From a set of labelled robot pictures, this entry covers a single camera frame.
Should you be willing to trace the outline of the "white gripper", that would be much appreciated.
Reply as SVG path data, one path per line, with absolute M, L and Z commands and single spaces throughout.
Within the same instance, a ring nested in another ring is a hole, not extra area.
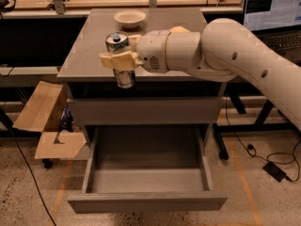
M 143 37 L 140 34 L 130 35 L 131 51 L 99 54 L 99 58 L 104 67 L 113 70 L 134 71 L 143 65 L 150 73 L 166 73 L 166 41 L 169 34 L 169 30 L 154 30 Z

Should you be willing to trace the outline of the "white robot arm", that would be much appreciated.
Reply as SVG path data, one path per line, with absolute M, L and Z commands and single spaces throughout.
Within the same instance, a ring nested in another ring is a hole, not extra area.
M 110 35 L 115 49 L 99 54 L 113 70 L 150 73 L 181 71 L 193 77 L 228 82 L 240 76 L 258 89 L 301 129 L 301 68 L 231 19 L 216 19 L 201 32 L 181 26 L 143 36 Z

